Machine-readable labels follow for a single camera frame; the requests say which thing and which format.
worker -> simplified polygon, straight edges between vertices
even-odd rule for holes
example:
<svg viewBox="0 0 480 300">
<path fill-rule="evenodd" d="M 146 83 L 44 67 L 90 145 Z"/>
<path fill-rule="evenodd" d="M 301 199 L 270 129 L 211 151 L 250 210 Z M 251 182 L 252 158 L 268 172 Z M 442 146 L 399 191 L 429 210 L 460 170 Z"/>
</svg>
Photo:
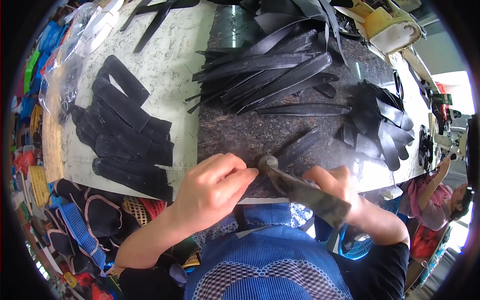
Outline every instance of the worker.
<svg viewBox="0 0 480 300">
<path fill-rule="evenodd" d="M 435 231 L 447 222 L 465 216 L 471 202 L 471 197 L 465 197 L 468 184 L 461 184 L 453 191 L 442 183 L 451 161 L 451 157 L 447 156 L 438 164 L 438 171 L 433 175 L 427 174 L 404 183 L 398 212 L 408 218 L 416 218 L 420 224 Z"/>
<path fill-rule="evenodd" d="M 288 203 L 245 208 L 249 229 L 237 230 L 232 211 L 257 175 L 257 169 L 247 168 L 231 153 L 216 154 L 190 169 L 175 202 L 120 246 L 115 270 L 125 297 L 402 299 L 407 228 L 397 216 L 359 196 L 345 166 L 312 167 L 303 178 L 351 204 L 346 223 L 359 227 L 374 243 L 357 261 L 327 251 L 294 228 Z M 216 233 L 202 245 L 201 263 L 184 287 L 175 268 L 155 267 L 167 249 L 208 228 Z"/>
</svg>

plastic bag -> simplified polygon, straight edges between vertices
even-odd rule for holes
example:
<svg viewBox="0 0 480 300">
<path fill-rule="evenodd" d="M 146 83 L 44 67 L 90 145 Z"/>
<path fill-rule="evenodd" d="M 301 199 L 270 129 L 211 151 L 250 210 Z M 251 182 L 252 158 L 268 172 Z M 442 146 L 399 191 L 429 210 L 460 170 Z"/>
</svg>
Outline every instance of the plastic bag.
<svg viewBox="0 0 480 300">
<path fill-rule="evenodd" d="M 38 101 L 50 115 L 58 115 L 59 124 L 67 120 L 75 103 L 78 80 L 89 55 L 88 45 L 94 38 L 84 35 L 84 29 L 101 10 L 97 4 L 88 2 L 65 17 L 65 23 L 71 20 L 67 34 L 41 71 Z"/>
</svg>

right hand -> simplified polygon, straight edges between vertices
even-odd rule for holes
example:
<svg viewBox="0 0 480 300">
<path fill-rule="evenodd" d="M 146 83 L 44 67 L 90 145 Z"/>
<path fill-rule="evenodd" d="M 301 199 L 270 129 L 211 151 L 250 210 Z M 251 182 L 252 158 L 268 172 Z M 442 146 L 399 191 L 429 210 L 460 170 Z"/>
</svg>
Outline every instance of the right hand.
<svg viewBox="0 0 480 300">
<path fill-rule="evenodd" d="M 314 166 L 303 174 L 302 179 L 313 180 L 322 191 L 350 203 L 352 207 L 345 220 L 347 224 L 356 225 L 362 219 L 363 202 L 366 200 L 357 194 L 346 166 L 331 170 Z"/>
<path fill-rule="evenodd" d="M 176 220 L 188 233 L 204 230 L 223 219 L 257 177 L 256 168 L 233 155 L 216 154 L 190 169 L 172 204 Z"/>
</svg>

finger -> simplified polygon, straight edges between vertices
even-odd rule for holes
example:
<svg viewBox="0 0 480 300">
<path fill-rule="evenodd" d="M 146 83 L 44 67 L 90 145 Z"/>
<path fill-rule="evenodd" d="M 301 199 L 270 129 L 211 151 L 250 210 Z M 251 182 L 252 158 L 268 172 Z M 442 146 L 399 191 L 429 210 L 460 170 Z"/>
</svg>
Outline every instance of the finger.
<svg viewBox="0 0 480 300">
<path fill-rule="evenodd" d="M 248 168 L 237 171 L 222 181 L 217 183 L 218 190 L 222 192 L 225 198 L 231 198 L 236 192 L 240 191 L 245 185 L 248 186 L 258 176 L 256 168 Z"/>
<path fill-rule="evenodd" d="M 232 153 L 227 153 L 222 157 L 212 160 L 205 169 L 205 173 L 213 182 L 218 182 L 229 173 L 245 170 L 246 168 L 247 165 L 241 158 Z"/>
</svg>

woman in pink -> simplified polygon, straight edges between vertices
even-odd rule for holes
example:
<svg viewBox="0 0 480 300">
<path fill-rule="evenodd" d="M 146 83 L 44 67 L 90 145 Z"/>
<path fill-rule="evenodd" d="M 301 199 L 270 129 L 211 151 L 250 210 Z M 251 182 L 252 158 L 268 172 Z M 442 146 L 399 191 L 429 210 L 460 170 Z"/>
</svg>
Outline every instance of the woman in pink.
<svg viewBox="0 0 480 300">
<path fill-rule="evenodd" d="M 467 183 L 454 191 L 442 183 L 450 168 L 451 158 L 446 157 L 439 170 L 425 178 L 414 178 L 403 185 L 403 195 L 398 212 L 432 230 L 440 230 L 448 221 L 456 221 L 468 212 L 470 197 L 465 197 Z"/>
</svg>

